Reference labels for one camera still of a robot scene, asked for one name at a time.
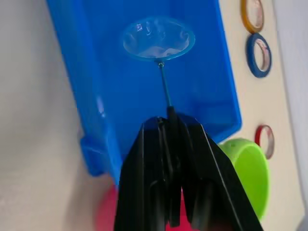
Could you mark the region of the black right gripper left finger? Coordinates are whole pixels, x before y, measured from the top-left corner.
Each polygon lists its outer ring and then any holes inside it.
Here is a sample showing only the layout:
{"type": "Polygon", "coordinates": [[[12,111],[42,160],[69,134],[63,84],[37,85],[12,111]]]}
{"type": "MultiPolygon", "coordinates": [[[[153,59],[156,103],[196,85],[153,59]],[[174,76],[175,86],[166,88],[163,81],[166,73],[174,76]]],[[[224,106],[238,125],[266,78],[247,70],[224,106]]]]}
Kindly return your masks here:
{"type": "Polygon", "coordinates": [[[163,231],[166,175],[159,118],[142,123],[121,169],[115,231],[163,231]]]}

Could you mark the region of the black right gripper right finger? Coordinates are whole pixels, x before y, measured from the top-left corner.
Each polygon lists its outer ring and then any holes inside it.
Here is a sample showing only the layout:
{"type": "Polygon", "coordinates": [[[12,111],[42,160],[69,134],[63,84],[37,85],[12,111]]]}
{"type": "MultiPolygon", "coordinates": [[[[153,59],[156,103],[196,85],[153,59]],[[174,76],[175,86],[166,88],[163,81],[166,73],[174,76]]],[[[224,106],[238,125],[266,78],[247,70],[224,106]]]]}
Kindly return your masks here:
{"type": "Polygon", "coordinates": [[[229,224],[233,231],[263,228],[226,154],[193,117],[178,114],[182,190],[186,216],[194,230],[229,224]]]}

